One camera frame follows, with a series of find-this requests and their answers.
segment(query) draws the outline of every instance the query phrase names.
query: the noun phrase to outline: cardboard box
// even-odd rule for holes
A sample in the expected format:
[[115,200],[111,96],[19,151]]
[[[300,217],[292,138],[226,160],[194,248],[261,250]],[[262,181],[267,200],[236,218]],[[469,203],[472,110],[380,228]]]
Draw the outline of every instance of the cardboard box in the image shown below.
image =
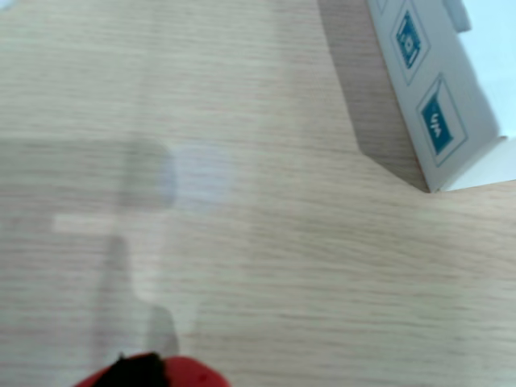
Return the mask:
[[516,179],[516,1],[368,3],[430,190]]

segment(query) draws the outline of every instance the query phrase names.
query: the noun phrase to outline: wood grain surface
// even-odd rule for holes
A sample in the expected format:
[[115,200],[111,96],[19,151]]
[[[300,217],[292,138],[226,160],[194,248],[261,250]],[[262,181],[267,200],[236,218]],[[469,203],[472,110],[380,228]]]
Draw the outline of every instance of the wood grain surface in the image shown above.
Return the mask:
[[1,386],[516,384],[516,183],[425,192],[364,0],[18,0],[0,90]]

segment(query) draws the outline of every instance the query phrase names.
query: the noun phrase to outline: black object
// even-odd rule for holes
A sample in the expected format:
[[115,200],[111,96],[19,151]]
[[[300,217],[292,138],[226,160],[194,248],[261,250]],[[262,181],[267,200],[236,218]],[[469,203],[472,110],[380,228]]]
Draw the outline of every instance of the black object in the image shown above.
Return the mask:
[[163,361],[156,353],[124,359],[109,368],[94,387],[169,387]]

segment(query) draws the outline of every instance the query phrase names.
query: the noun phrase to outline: red object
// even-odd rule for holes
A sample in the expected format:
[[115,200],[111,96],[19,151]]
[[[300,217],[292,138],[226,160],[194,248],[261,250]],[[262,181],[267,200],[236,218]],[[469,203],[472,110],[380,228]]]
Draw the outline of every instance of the red object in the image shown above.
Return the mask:
[[[230,387],[221,374],[195,359],[177,356],[163,361],[166,376],[173,387]],[[92,387],[108,369],[95,373],[76,387]]]

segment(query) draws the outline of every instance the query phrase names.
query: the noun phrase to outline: teal printed icon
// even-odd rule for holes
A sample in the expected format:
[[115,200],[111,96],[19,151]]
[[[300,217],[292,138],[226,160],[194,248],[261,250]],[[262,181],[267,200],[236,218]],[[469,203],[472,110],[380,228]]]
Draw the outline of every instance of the teal printed icon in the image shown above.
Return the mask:
[[430,98],[430,101],[421,112],[425,124],[427,125],[428,134],[434,144],[436,154],[440,154],[453,140],[452,134],[446,124],[446,120],[444,119],[443,111],[439,106],[439,101],[437,99],[438,94],[439,88],[437,93]]
[[384,13],[385,7],[387,6],[387,0],[377,0],[378,8],[380,9],[380,15]]
[[402,19],[402,25],[396,34],[396,41],[402,52],[405,66],[411,69],[421,52],[421,40],[409,11],[405,13]]
[[416,109],[431,155],[440,167],[468,140],[460,111],[443,74],[437,76]]
[[402,3],[393,22],[390,40],[405,82],[410,85],[419,69],[424,67],[424,61],[431,50],[431,42],[412,0]]

